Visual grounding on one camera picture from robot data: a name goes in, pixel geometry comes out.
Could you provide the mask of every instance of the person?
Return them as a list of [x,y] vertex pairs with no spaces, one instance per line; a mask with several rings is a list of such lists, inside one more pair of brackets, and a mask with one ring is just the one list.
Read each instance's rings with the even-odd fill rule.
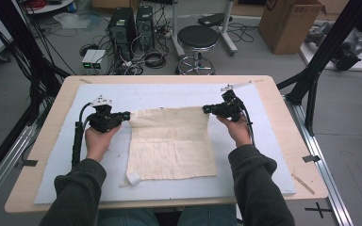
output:
[[[277,167],[276,162],[261,154],[252,145],[243,116],[237,122],[232,122],[220,116],[217,116],[217,119],[227,127],[237,146],[228,155],[228,159],[233,173],[234,191],[242,214],[243,225],[294,225],[294,218],[278,186],[272,181],[272,174]],[[105,169],[100,165],[100,161],[110,145],[111,138],[119,131],[120,127],[118,126],[104,134],[97,132],[93,128],[86,130],[87,157],[67,175],[61,175],[55,179],[55,189],[58,195],[42,218],[41,226],[95,224],[101,186],[106,178]],[[184,225],[197,225],[188,221],[189,214],[199,211],[199,209],[194,208],[199,207],[191,207],[189,211],[183,211],[180,221],[184,221]],[[138,218],[146,219],[145,222],[151,220],[157,225],[157,221],[150,212],[142,211],[139,213],[142,213],[142,215],[139,215]],[[218,213],[217,218],[221,214],[229,215],[229,213],[233,215],[233,218],[236,218],[235,212],[232,211],[224,212],[219,209]],[[100,217],[100,220],[98,224],[105,225],[105,216]],[[217,223],[217,225],[224,225],[220,221]]]

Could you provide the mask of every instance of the floor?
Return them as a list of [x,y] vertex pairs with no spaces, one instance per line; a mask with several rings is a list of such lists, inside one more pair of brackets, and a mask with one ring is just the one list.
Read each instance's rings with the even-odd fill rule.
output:
[[[48,31],[48,40],[76,74],[84,73],[80,63],[80,47],[99,40],[98,36],[105,34],[107,27],[107,21],[101,17],[92,13],[84,15],[91,19],[88,29],[65,30],[54,23],[52,15],[41,18],[42,27]],[[200,16],[180,18],[180,28],[197,24]],[[258,18],[235,17],[231,25],[237,26],[240,23],[255,26],[258,22]],[[266,74],[279,83],[305,67],[299,54],[273,55],[257,29],[246,31],[243,40],[232,33],[230,37],[239,49],[233,56],[229,55],[222,41],[214,50],[204,54],[215,65],[216,74]],[[170,51],[166,55],[166,66],[161,69],[144,68],[143,74],[174,74],[177,56],[171,40],[167,40],[167,46]],[[54,55],[54,59],[60,68],[69,71],[58,56]],[[14,60],[9,63],[0,62],[0,144],[28,106],[28,89],[29,82]],[[281,93],[287,94],[290,90],[291,88],[285,88]],[[314,132],[353,223],[362,225],[362,72],[322,72]],[[11,215],[5,212],[6,199],[19,173],[19,169],[13,169],[0,187],[0,225],[37,225],[43,216],[43,213]],[[322,212],[308,209],[317,208],[317,205]],[[331,208],[327,200],[288,202],[288,206],[297,225],[337,225],[333,213],[326,211]]]

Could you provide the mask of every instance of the black pole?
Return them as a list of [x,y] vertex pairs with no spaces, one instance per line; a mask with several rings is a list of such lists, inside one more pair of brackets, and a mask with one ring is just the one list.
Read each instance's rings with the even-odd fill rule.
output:
[[296,83],[292,92],[286,95],[287,101],[294,105],[300,105],[309,92],[304,125],[311,136],[314,136],[312,125],[319,77],[361,18],[362,0],[350,0],[307,67],[301,73],[277,85],[279,89],[283,89]]

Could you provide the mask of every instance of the cardboard box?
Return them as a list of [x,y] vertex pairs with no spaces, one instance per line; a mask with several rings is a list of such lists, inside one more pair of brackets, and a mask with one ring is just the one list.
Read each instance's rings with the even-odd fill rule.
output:
[[274,54],[297,54],[322,7],[318,0],[268,0],[259,33]]
[[111,9],[111,8],[132,8],[133,12],[137,12],[140,0],[92,0],[93,8]]

